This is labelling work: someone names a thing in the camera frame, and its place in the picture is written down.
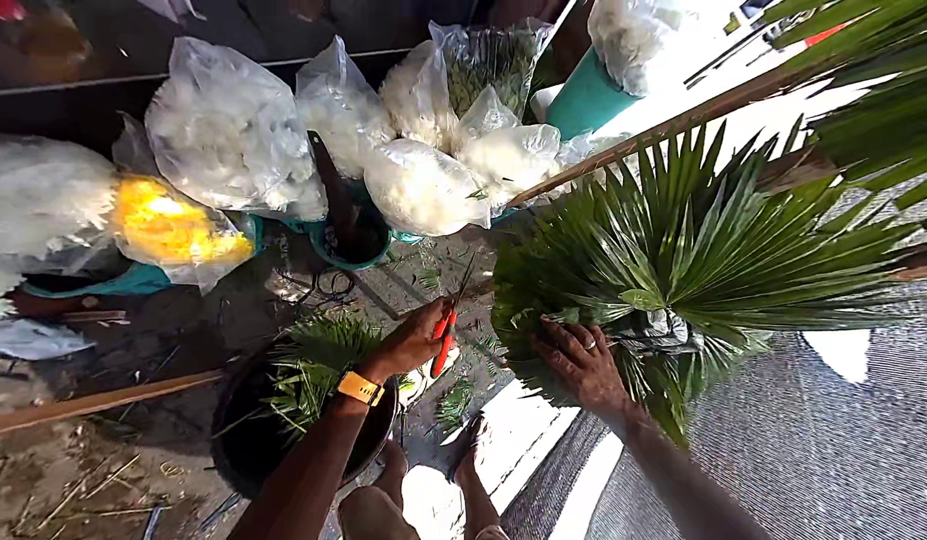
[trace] wooden stick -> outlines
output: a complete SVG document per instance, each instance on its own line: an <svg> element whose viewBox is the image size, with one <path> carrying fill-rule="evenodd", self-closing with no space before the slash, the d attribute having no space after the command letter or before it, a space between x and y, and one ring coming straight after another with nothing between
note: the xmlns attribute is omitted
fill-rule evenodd
<svg viewBox="0 0 927 540"><path fill-rule="evenodd" d="M164 396L220 381L224 371L215 369L198 374L188 374L169 380L161 380L151 384L142 384L130 388L122 388L112 392L102 392L92 396L77 399L67 399L56 403L45 404L34 408L27 408L0 415L0 435L44 424L55 422L73 416L105 411L121 405L132 404L158 396Z"/></svg>
<svg viewBox="0 0 927 540"><path fill-rule="evenodd" d="M573 178L593 172L602 166L608 166L621 157L633 154L641 147L666 139L670 133L685 132L691 127L705 124L716 118L725 117L742 106L745 107L753 102L769 98L773 94L780 92L781 89L789 87L791 84L799 83L808 76L813 76L819 69L820 66L810 65L803 69L793 70L793 68L789 68L784 63L769 70L763 75L750 79L743 84L721 93L715 98L698 104L682 114L678 114L636 136L632 136L613 148L604 150L596 155L591 155L583 162L544 181L537 187L528 189L517 195L510 202L506 203L506 207L516 207L537 195L546 193L557 186L564 185Z"/></svg>

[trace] yellow watch strap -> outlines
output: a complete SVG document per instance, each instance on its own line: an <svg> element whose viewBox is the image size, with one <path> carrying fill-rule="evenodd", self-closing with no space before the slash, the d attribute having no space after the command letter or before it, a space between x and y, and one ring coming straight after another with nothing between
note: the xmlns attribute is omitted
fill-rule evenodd
<svg viewBox="0 0 927 540"><path fill-rule="evenodd" d="M337 391L360 400L371 407L375 407L380 402L380 399L384 397L384 387L374 384L352 371L343 376Z"/></svg>

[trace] plastic wrap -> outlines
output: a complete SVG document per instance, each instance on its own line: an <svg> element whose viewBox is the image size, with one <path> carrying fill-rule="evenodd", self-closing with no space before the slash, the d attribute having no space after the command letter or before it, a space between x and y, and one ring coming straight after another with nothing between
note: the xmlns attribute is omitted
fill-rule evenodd
<svg viewBox="0 0 927 540"><path fill-rule="evenodd" d="M297 72L296 99L307 128L323 137L342 175L362 178L373 148L396 137L383 100L346 54L339 35Z"/></svg>
<svg viewBox="0 0 927 540"><path fill-rule="evenodd" d="M675 38L690 14L687 6L687 0L596 1L587 20L590 40L625 92L646 96L656 86L651 79L676 71L669 62L654 66L653 60Z"/></svg>
<svg viewBox="0 0 927 540"><path fill-rule="evenodd" d="M112 245L116 169L72 142L0 134L0 269L75 275Z"/></svg>
<svg viewBox="0 0 927 540"><path fill-rule="evenodd" d="M365 180L374 205L398 231L443 237L467 223L490 227L489 206L473 171L422 142L401 138L377 148Z"/></svg>
<svg viewBox="0 0 927 540"><path fill-rule="evenodd" d="M450 107L443 54L432 40L414 47L390 69L380 97L400 137L450 152L457 115Z"/></svg>
<svg viewBox="0 0 927 540"><path fill-rule="evenodd" d="M326 217L292 91L237 51L175 39L169 80L145 122L160 172L196 201L305 221Z"/></svg>
<svg viewBox="0 0 927 540"><path fill-rule="evenodd" d="M48 361L97 345L66 326L15 319L0 321L0 353L25 361Z"/></svg>
<svg viewBox="0 0 927 540"><path fill-rule="evenodd" d="M247 237L222 211L177 191L158 176L143 126L123 115L123 134L113 145L123 171L113 212L120 250L139 263L159 266L170 281L209 292L253 256Z"/></svg>
<svg viewBox="0 0 927 540"><path fill-rule="evenodd" d="M527 18L506 30L471 29L430 23L433 42L443 50L450 105L459 117L487 85L518 116L529 97L536 61L553 25Z"/></svg>
<svg viewBox="0 0 927 540"><path fill-rule="evenodd" d="M560 130L521 126L488 86L460 120L454 141L459 146L456 158L477 173L486 201L498 210L549 176L560 149Z"/></svg>

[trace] scissors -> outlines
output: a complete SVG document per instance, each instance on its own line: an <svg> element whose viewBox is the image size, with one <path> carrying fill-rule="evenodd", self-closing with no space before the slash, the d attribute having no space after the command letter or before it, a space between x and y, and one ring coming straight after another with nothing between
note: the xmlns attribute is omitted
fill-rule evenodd
<svg viewBox="0 0 927 540"><path fill-rule="evenodd" d="M473 275L473 263L476 259L477 254L474 252L473 256L470 257L470 264L467 264L466 271L463 272L463 279L460 280L460 290L457 292L457 298L454 299L450 306L450 314L440 319L436 326L433 327L433 339L440 338L443 340L440 354L433 360L433 366L430 368L430 377L433 379L439 377L440 372L443 371L443 364L447 363L447 355L450 353L450 344L453 341L453 329L457 325L457 305L459 305L460 299L463 298L463 291L470 281L470 276Z"/></svg>

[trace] bucket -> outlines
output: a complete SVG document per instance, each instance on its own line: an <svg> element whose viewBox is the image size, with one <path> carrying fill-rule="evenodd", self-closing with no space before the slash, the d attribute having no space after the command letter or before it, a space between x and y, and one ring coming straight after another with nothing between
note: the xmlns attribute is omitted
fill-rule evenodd
<svg viewBox="0 0 927 540"><path fill-rule="evenodd" d="M569 141L602 128L639 100L610 78L591 46L547 107L547 123L560 130L562 141Z"/></svg>
<svg viewBox="0 0 927 540"><path fill-rule="evenodd" d="M384 257L386 257L386 252L389 251L390 244L393 242L393 230L386 226L382 219L380 220L379 227L381 230L381 237L384 238L383 247L379 253L373 256L373 258L360 263L353 263L347 260L343 260L342 258L337 258L328 252L326 221L310 224L307 227L307 232L310 235L310 243L313 244L313 251L316 251L316 254L319 255L321 259L329 264L337 266L337 268L355 272L357 270L364 270L366 268L370 268L371 266L376 266Z"/></svg>
<svg viewBox="0 0 927 540"><path fill-rule="evenodd" d="M258 353L230 379L214 413L214 434L259 408L261 398L272 395L273 383L269 376L276 372L275 367L266 361L266 356L276 345L288 339L278 340ZM380 403L370 408L363 421L340 487L362 473L384 448L397 413L397 378L389 378L384 387L386 391ZM286 424L275 415L247 419L211 439L210 452L217 472L234 491L248 499L260 495L266 478L292 448L292 445L285 444L285 427Z"/></svg>

